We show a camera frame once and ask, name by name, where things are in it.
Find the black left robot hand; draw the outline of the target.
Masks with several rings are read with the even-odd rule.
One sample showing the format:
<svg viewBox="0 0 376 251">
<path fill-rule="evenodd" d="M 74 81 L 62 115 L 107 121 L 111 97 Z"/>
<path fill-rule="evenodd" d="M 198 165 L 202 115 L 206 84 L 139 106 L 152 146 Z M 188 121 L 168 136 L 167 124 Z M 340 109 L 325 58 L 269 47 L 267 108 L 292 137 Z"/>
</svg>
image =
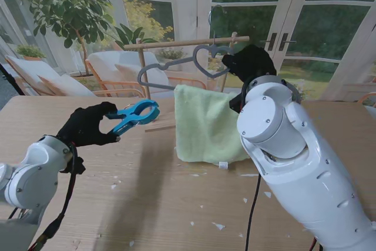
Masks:
<svg viewBox="0 0 376 251">
<path fill-rule="evenodd" d="M 120 141 L 120 137 L 112 132 L 102 133 L 99 124 L 103 117 L 116 112 L 115 104 L 102 102 L 87 108 L 77 108 L 67 122 L 59 130 L 56 137 L 66 145 L 76 147 L 89 145 L 106 145 Z"/>
</svg>

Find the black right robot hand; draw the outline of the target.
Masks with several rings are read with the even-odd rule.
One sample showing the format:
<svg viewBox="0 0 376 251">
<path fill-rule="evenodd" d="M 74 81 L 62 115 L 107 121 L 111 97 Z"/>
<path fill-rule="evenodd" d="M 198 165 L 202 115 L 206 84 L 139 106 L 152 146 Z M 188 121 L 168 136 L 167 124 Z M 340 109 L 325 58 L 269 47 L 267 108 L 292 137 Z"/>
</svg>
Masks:
<svg viewBox="0 0 376 251">
<path fill-rule="evenodd" d="M 247 45 L 234 55 L 226 54 L 222 63 L 229 68 L 229 72 L 242 82 L 264 75 L 277 75 L 274 63 L 264 48 Z"/>
</svg>

